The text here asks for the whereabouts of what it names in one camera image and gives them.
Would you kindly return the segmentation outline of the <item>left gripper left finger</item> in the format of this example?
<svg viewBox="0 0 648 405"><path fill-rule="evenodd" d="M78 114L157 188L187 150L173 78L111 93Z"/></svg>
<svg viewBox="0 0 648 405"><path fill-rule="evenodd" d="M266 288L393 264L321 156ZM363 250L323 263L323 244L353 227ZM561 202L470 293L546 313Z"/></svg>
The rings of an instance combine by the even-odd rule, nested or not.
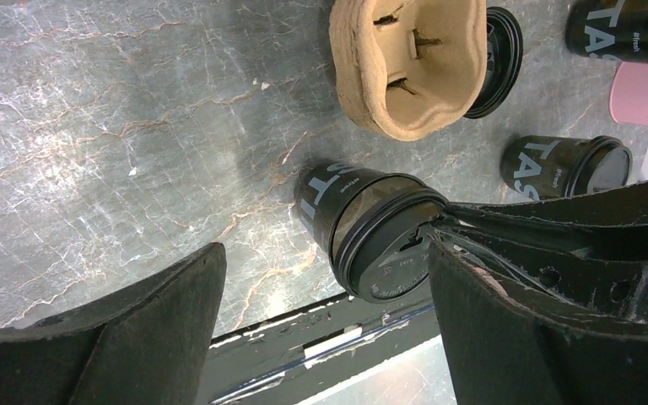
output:
<svg viewBox="0 0 648 405"><path fill-rule="evenodd" d="M0 404L192 404L224 292L224 246L23 328L0 329Z"/></svg>

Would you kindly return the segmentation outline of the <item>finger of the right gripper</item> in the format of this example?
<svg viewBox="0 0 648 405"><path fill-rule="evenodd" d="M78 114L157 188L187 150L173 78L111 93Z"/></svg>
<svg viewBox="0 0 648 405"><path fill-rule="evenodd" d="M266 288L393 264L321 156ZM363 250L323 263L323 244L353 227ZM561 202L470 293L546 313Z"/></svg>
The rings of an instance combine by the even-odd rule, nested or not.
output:
<svg viewBox="0 0 648 405"><path fill-rule="evenodd" d="M538 202L452 202L447 211L479 230L534 246L648 252L648 181Z"/></svg>
<svg viewBox="0 0 648 405"><path fill-rule="evenodd" d="M440 225L435 235L492 276L598 315L648 325L648 261L576 256L460 225Z"/></svg>

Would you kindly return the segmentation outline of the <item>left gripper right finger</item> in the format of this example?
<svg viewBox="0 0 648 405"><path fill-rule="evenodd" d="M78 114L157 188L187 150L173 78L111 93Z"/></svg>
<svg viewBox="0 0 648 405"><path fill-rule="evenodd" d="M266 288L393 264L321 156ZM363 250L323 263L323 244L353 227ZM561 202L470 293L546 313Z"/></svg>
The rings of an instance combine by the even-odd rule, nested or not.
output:
<svg viewBox="0 0 648 405"><path fill-rule="evenodd" d="M443 242L429 285L460 404L648 404L648 326L492 273Z"/></svg>

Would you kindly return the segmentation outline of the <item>black coffee cup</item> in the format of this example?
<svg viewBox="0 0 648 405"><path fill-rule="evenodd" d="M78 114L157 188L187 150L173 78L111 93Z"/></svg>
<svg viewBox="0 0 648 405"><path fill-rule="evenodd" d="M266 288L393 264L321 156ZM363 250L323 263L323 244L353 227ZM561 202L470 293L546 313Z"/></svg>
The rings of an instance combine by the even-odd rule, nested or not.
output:
<svg viewBox="0 0 648 405"><path fill-rule="evenodd" d="M591 158L610 140L524 136L511 141L499 162L504 183L535 201L591 192Z"/></svg>
<svg viewBox="0 0 648 405"><path fill-rule="evenodd" d="M564 41L579 56L648 64L648 1L578 1Z"/></svg>
<svg viewBox="0 0 648 405"><path fill-rule="evenodd" d="M300 173L294 187L295 211L330 262L336 256L335 234L347 208L367 188L389 180L402 182L394 187L395 191L424 185L413 175L386 173L329 159L320 160Z"/></svg>

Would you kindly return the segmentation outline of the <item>brown cardboard cup carrier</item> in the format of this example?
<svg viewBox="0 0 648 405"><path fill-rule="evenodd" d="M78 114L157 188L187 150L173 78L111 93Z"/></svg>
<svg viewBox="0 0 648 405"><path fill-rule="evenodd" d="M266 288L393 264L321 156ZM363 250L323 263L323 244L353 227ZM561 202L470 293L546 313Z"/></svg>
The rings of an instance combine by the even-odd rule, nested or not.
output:
<svg viewBox="0 0 648 405"><path fill-rule="evenodd" d="M451 125L483 87L484 1L337 0L328 34L343 112L389 138Z"/></svg>

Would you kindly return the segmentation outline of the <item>pink straw holder cup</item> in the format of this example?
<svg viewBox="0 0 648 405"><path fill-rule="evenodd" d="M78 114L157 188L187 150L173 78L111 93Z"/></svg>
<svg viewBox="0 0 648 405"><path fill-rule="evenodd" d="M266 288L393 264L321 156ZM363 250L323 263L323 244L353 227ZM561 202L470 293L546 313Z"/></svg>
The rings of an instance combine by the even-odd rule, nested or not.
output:
<svg viewBox="0 0 648 405"><path fill-rule="evenodd" d="M609 110L618 123L648 127L648 64L620 65L610 92Z"/></svg>

